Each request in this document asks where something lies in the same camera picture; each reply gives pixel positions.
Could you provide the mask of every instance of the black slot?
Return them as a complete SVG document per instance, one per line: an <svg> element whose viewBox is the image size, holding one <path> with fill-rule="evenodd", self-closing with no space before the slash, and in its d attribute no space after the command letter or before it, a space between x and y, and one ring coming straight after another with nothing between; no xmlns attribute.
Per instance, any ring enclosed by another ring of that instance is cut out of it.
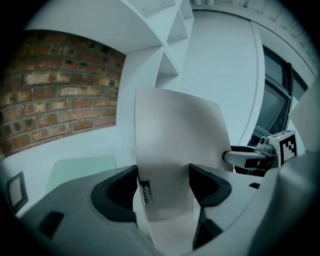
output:
<svg viewBox="0 0 320 256"><path fill-rule="evenodd" d="M98 183L91 192L93 206L114 222L137 222L133 199L137 190L138 168L130 168Z"/></svg>
<svg viewBox="0 0 320 256"><path fill-rule="evenodd" d="M244 168L256 168L260 159L247 159L244 164Z"/></svg>
<svg viewBox="0 0 320 256"><path fill-rule="evenodd" d="M207 219L205 211L201 209L198 226L196 228L195 236L193 239L192 247L197 249L215 237L217 237L222 232L221 228L218 227L213 221Z"/></svg>
<svg viewBox="0 0 320 256"><path fill-rule="evenodd" d="M49 239L51 239L58 226L60 225L64 214L58 211L51 211L40 223L38 229Z"/></svg>
<svg viewBox="0 0 320 256"><path fill-rule="evenodd" d="M235 172L237 174L244 174L244 175L247 175L249 173L249 170L248 169L244 169L244 168L241 168L239 166L234 166L234 169L235 169Z"/></svg>
<svg viewBox="0 0 320 256"><path fill-rule="evenodd" d="M255 152L255 149L248 146L231 146L232 151L239 151L239 152L249 152L253 153Z"/></svg>
<svg viewBox="0 0 320 256"><path fill-rule="evenodd" d="M258 189L258 188L260 187L260 184L258 184L258 183L251 183L251 184L249 185L249 187L252 187L252 188L254 188L254 189Z"/></svg>
<svg viewBox="0 0 320 256"><path fill-rule="evenodd" d="M232 190L227 180L192 163L189 164L189 185L201 208L217 206Z"/></svg>

